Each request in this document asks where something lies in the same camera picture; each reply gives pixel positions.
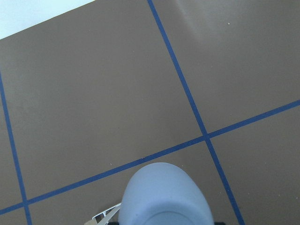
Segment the light blue plastic cup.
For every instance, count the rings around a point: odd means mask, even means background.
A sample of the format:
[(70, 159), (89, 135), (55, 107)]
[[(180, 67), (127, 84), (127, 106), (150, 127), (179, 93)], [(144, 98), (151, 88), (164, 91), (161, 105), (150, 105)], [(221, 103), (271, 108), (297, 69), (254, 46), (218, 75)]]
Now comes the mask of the light blue plastic cup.
[(179, 167), (153, 163), (129, 180), (118, 216), (121, 225), (212, 225), (210, 207)]

